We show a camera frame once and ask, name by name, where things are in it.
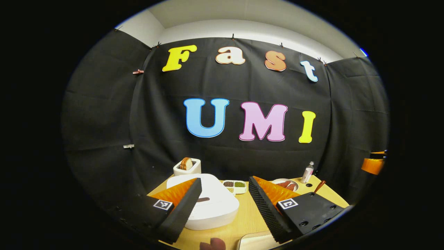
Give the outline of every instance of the black fabric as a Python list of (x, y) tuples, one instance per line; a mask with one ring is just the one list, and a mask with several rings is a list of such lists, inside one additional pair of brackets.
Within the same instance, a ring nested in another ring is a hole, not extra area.
[(318, 177), (348, 203), (355, 203), (375, 178), (361, 170), (364, 158), (387, 149), (389, 101), (380, 76), (367, 58), (335, 61), (326, 69), (332, 119)]
[[(162, 72), (168, 50), (187, 45), (198, 49), (180, 63), (182, 68)], [(240, 48), (246, 62), (217, 63), (218, 49), (226, 46)], [(285, 71), (265, 67), (265, 53), (270, 50), (285, 54)], [(304, 60), (315, 67), (316, 83), (300, 65)], [(133, 75), (137, 69), (145, 73)], [(366, 59), (324, 66), (276, 44), (230, 38), (183, 40), (150, 51), (130, 35), (112, 31), (85, 56), (66, 90), (65, 150), (75, 176), (103, 206), (150, 192), (184, 157), (201, 159), (203, 173), (244, 181), (252, 175), (268, 180), (299, 177), (314, 161), (319, 177), (347, 199), (348, 186), (357, 190), (363, 183), (357, 177), (362, 162), (357, 162), (370, 151), (386, 149), (388, 121), (378, 116), (387, 117), (384, 90), (369, 83), (376, 79)], [(187, 130), (183, 102), (188, 98), (205, 100), (201, 120), (205, 127), (214, 124), (210, 101), (230, 101), (220, 135), (200, 138)], [(286, 105), (285, 140), (272, 142), (256, 136), (253, 141), (241, 141), (245, 118), (241, 103), (245, 101), (257, 102), (265, 116), (274, 104)], [(351, 109), (359, 112), (344, 112)], [(316, 114), (313, 141), (308, 144), (298, 142), (303, 111)], [(135, 147), (124, 149), (127, 144)]]

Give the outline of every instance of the ceiling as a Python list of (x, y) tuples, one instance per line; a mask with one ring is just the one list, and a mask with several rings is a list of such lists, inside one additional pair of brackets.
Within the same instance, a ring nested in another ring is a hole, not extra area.
[(164, 28), (212, 19), (249, 20), (307, 36), (343, 58), (361, 53), (357, 44), (327, 21), (283, 0), (167, 0), (149, 10)]

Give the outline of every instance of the brown handle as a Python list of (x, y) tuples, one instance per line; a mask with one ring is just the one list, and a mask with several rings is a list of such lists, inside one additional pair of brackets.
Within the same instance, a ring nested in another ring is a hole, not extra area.
[(317, 185), (317, 188), (315, 189), (315, 193), (323, 186), (325, 184), (325, 181), (321, 181), (320, 183), (319, 183), (319, 185)]

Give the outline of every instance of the white container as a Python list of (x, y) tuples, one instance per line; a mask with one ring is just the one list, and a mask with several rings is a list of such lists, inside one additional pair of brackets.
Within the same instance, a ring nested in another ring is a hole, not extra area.
[(180, 169), (179, 166), (182, 161), (179, 161), (179, 163), (173, 167), (174, 176), (178, 176), (178, 175), (182, 175), (182, 174), (202, 173), (202, 170), (200, 167), (200, 160), (194, 159), (194, 158), (190, 158), (190, 159), (191, 159), (191, 162), (193, 163), (193, 166), (189, 170)]
[(191, 230), (206, 230), (233, 222), (238, 213), (239, 201), (214, 175), (201, 173), (174, 176), (168, 179), (166, 188), (193, 178), (201, 178), (202, 181), (202, 192), (199, 199), (210, 199), (196, 203), (185, 227)]

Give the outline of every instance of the bread slice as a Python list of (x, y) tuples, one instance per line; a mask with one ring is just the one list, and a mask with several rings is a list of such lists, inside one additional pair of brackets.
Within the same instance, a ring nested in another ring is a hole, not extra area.
[(193, 166), (193, 162), (191, 162), (191, 158), (185, 157), (180, 162), (180, 169), (182, 169), (182, 170), (190, 170), (192, 166)]

